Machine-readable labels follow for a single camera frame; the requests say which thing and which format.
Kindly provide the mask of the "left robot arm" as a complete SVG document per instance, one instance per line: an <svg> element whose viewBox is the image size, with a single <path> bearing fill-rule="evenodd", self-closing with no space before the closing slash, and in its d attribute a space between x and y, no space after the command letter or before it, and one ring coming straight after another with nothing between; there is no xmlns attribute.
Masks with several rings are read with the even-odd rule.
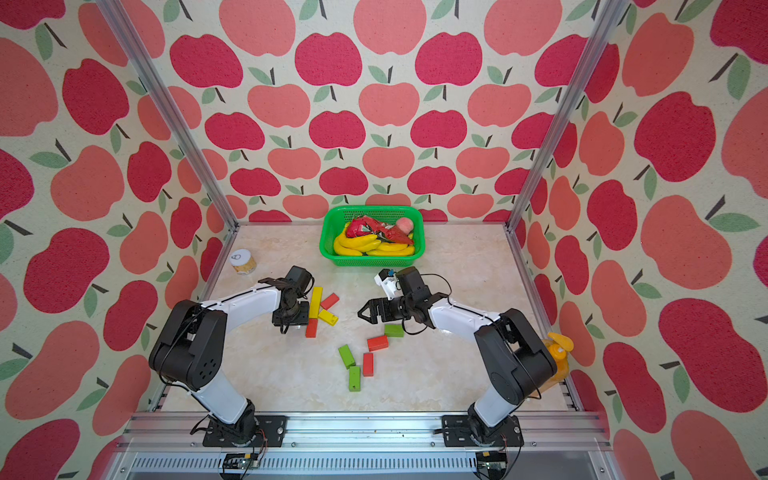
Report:
<svg viewBox="0 0 768 480"><path fill-rule="evenodd" d="M306 326L313 286L311 273L293 266L284 277L263 278L224 299L181 300L172 308L148 365L162 383L186 390L206 409L209 424L204 446L282 442L279 430L283 425L261 421L253 402L222 371L225 341L235 329L265 315L282 334L292 326Z"/></svg>

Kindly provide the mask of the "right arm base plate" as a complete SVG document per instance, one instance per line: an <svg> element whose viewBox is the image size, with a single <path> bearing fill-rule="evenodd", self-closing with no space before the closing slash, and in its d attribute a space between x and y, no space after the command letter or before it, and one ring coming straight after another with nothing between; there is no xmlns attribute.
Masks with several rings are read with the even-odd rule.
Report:
<svg viewBox="0 0 768 480"><path fill-rule="evenodd" d="M513 415L494 427L468 414L443 415L433 433L442 437L446 447L521 447L525 443L519 420Z"/></svg>

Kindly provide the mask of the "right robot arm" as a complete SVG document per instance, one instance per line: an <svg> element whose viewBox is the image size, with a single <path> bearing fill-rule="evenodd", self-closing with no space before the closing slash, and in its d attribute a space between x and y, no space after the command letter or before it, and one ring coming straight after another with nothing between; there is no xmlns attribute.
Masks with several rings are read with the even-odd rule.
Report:
<svg viewBox="0 0 768 480"><path fill-rule="evenodd" d="M444 444L495 447L521 442L513 413L527 398L541 394L558 371L555 357L525 315L514 308L483 312L456 303L448 293L433 293L414 267L383 269L375 281L385 295L368 300L358 310L359 318L370 324L414 320L428 329L456 334L478 348L490 387L466 414L442 418L438 432Z"/></svg>

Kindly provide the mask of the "yellow block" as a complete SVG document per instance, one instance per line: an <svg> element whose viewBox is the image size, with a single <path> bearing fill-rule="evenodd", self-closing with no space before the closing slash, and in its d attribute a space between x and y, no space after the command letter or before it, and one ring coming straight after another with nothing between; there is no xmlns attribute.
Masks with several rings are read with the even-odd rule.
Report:
<svg viewBox="0 0 768 480"><path fill-rule="evenodd" d="M322 302L322 296L323 296L323 288L314 287L312 290L311 298L310 298L311 303L320 304Z"/></svg>
<svg viewBox="0 0 768 480"><path fill-rule="evenodd" d="M335 326L339 320L339 318L336 315L323 309L319 311L317 318L330 326Z"/></svg>
<svg viewBox="0 0 768 480"><path fill-rule="evenodd" d="M309 318L317 319L320 312L320 304L317 302L311 302L309 308Z"/></svg>

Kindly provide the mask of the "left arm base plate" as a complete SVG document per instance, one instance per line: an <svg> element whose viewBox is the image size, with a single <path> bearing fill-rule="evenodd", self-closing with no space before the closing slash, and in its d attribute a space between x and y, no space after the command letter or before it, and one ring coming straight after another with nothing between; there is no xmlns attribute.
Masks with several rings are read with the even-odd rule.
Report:
<svg viewBox="0 0 768 480"><path fill-rule="evenodd" d="M204 430L202 445L218 448L281 447L287 430L287 416L256 415L245 412L235 424L211 419Z"/></svg>

